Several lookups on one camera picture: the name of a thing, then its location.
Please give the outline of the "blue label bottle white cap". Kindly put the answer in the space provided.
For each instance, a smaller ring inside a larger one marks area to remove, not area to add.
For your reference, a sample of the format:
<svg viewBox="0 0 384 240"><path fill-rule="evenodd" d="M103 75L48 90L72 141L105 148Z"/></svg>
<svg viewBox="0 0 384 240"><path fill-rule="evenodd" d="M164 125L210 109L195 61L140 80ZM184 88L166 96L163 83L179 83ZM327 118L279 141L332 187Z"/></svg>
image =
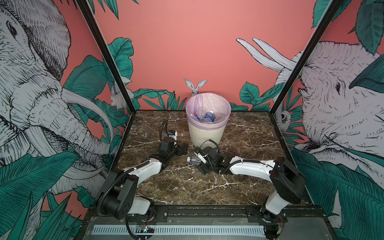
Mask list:
<svg viewBox="0 0 384 240"><path fill-rule="evenodd" d="M196 114L195 115L198 122L200 122L202 119L204 119L204 116L202 114Z"/></svg>

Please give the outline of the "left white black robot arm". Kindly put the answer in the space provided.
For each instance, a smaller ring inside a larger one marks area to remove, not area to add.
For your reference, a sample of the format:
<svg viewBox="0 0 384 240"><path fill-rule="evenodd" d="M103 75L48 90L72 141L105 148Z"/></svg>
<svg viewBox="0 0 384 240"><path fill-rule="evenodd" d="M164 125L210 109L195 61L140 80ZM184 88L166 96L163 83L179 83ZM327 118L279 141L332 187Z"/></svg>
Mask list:
<svg viewBox="0 0 384 240"><path fill-rule="evenodd" d="M144 163L128 170L111 170L95 199L98 216L121 220L133 215L143 222L152 221L156 216L155 203L135 196L138 185L164 171L173 157L187 154L188 144L178 144L174 138L164 137L158 150Z"/></svg>

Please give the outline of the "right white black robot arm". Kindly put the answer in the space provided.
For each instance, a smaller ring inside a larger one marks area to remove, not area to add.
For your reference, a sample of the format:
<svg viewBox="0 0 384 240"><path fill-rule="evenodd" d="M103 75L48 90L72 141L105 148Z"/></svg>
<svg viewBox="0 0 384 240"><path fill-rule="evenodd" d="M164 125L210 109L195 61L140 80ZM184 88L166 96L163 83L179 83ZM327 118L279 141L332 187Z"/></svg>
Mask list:
<svg viewBox="0 0 384 240"><path fill-rule="evenodd" d="M218 175L241 175L266 180L275 190L263 205L256 209L256 216L266 223L283 221L283 209L289 204L300 204L304 196L306 176L291 161L278 157L274 161L261 161L223 156L211 147L194 149L200 160L198 165L204 175L213 171Z"/></svg>

